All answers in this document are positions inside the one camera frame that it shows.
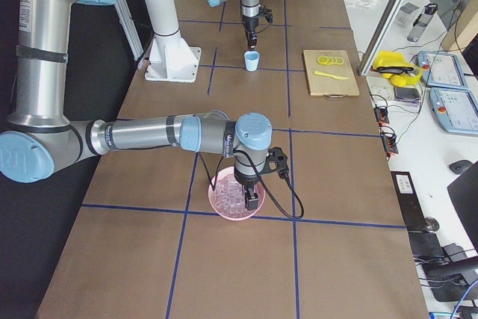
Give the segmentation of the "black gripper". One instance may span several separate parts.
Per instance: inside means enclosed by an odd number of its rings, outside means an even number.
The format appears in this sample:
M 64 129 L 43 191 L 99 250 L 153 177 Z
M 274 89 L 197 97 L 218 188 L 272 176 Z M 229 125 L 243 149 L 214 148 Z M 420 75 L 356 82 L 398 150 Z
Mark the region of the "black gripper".
M 258 35 L 256 34 L 256 28 L 259 24 L 259 16 L 241 16 L 242 25 L 246 32 L 247 48 L 249 51 L 254 51 L 258 42 Z
M 256 175 L 247 176 L 242 173 L 234 173 L 235 180 L 242 186 L 242 192 L 245 196 L 245 208 L 247 211 L 255 211 L 258 209 L 259 198 L 257 192 L 257 184 L 259 179 Z

